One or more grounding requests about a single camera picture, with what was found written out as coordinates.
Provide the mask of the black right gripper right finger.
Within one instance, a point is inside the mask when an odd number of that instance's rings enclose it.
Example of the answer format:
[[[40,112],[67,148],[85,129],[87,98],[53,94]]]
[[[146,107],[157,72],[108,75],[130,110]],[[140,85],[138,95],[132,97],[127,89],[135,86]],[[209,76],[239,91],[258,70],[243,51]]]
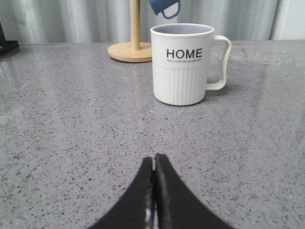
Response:
[[[165,154],[155,156],[155,199],[160,229],[231,229],[184,184]]]

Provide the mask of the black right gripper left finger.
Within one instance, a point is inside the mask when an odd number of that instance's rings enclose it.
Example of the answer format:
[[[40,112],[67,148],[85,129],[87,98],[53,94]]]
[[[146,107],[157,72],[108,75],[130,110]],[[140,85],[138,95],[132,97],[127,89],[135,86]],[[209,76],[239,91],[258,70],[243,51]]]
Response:
[[[153,160],[145,157],[125,193],[91,229],[151,229],[153,227]]]

